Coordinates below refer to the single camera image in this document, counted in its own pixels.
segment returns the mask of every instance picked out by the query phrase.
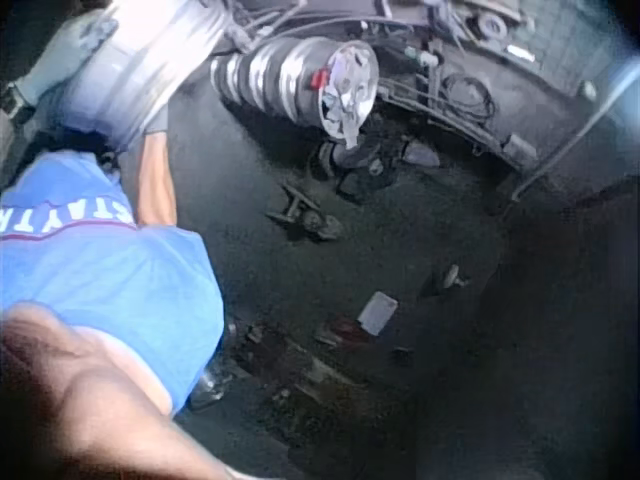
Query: hose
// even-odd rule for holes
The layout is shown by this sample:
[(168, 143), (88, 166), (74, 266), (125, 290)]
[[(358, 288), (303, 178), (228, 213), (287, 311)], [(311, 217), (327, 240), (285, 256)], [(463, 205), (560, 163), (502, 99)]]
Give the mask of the hose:
[[(475, 88), (482, 96), (482, 100), (476, 103), (452, 100), (454, 88), (461, 84), (466, 84), (467, 88)], [(485, 123), (491, 120), (497, 111), (496, 103), (484, 83), (464, 73), (452, 73), (446, 77), (440, 87), (440, 96), (447, 102), (449, 110), (470, 122)]]

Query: wrist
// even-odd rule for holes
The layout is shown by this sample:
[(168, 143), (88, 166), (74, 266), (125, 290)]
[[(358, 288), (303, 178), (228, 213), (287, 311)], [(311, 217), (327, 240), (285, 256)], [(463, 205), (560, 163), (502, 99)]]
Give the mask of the wrist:
[(15, 127), (27, 123), (35, 113), (35, 108), (24, 98), (15, 83), (10, 83), (0, 92), (0, 109)]
[(35, 81), (31, 72), (16, 80), (15, 86), (22, 98), (24, 98), (29, 105), (32, 107), (36, 107), (38, 105), (40, 97), (44, 91), (39, 85), (39, 82)]

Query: dark floor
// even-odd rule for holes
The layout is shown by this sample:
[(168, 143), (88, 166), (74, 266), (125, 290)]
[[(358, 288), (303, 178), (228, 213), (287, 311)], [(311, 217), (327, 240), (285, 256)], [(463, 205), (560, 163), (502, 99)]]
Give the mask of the dark floor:
[[(316, 139), (313, 131), (260, 114), (236, 118), (216, 97), (205, 72), (197, 72), (170, 108), (180, 224), (203, 236), (228, 310), (245, 321), (279, 326), (358, 380), (406, 394), (414, 387), (416, 369), (394, 367), (391, 350), (420, 351), (423, 380), (447, 364), (451, 345), (465, 332), (479, 293), (499, 262), (501, 226), (483, 212), (479, 200), (485, 185), (464, 163), (431, 174), (408, 168), (364, 206), (348, 203), (329, 185), (305, 176)], [(121, 158), (132, 198), (135, 156), (132, 152)], [(335, 215), (346, 226), (346, 238), (331, 244), (288, 241), (264, 216), (286, 205), (280, 187), (285, 180), (303, 185)], [(420, 300), (432, 272), (451, 263), (458, 263), (472, 284), (451, 299)], [(357, 317), (376, 291), (394, 297), (400, 307), (375, 346), (330, 352), (313, 340), (325, 321)], [(219, 408), (229, 407), (223, 400)], [(224, 458), (233, 449), (214, 428), (217, 409), (202, 416), (187, 414), (184, 425)]]

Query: metal part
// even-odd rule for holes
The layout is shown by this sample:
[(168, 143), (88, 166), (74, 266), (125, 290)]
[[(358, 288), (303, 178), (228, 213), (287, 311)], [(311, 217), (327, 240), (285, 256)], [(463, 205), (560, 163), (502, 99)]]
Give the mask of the metal part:
[(602, 102), (596, 112), (587, 120), (587, 123), (578, 130), (571, 139), (563, 146), (555, 150), (551, 156), (541, 163), (541, 165), (534, 170), (528, 177), (526, 177), (520, 185), (511, 194), (511, 201), (517, 202), (520, 200), (520, 196), (527, 190), (533, 183), (535, 183), (540, 177), (549, 172), (555, 167), (576, 144), (591, 131), (591, 129), (604, 117), (613, 104), (622, 96), (622, 94), (633, 84), (638, 78), (640, 78), (640, 57), (635, 57), (631, 60), (626, 68), (620, 75), (620, 80), (613, 88), (609, 96)]
[(507, 24), (495, 13), (482, 12), (478, 15), (477, 22), (478, 30), (488, 40), (501, 41), (509, 33)]
[(438, 153), (430, 145), (419, 140), (413, 140), (407, 144), (402, 160), (420, 167), (438, 168), (440, 166)]
[(453, 264), (451, 265), (451, 267), (449, 267), (449, 270), (444, 276), (442, 287), (445, 290), (448, 290), (453, 286), (466, 287), (467, 285), (469, 285), (469, 283), (469, 280), (463, 280), (460, 278), (460, 267), (456, 264)]
[(211, 82), (229, 100), (321, 127), (350, 146), (373, 108), (378, 78), (368, 44), (324, 37), (279, 37), (211, 64)]
[(503, 152), (511, 159), (511, 165), (519, 172), (527, 172), (538, 166), (538, 151), (517, 133), (509, 135)]
[(319, 240), (338, 240), (344, 231), (342, 224), (332, 215), (325, 215), (320, 206), (291, 185), (282, 186), (291, 198), (284, 213), (267, 212), (267, 217), (283, 225), (298, 225)]
[(60, 122), (126, 150), (231, 23), (222, 0), (116, 0), (115, 34), (69, 83)]

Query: gray glove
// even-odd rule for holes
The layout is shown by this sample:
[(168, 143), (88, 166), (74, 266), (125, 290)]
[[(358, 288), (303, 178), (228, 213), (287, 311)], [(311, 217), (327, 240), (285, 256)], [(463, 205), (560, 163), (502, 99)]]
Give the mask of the gray glove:
[(160, 111), (153, 117), (153, 120), (149, 122), (147, 128), (144, 131), (145, 135), (151, 135), (153, 133), (166, 132), (169, 130), (169, 104), (167, 103)]
[(80, 67), (118, 28), (113, 19), (101, 19), (93, 10), (65, 22), (53, 36), (36, 65), (16, 86), (24, 99), (36, 106), (50, 88), (75, 75)]

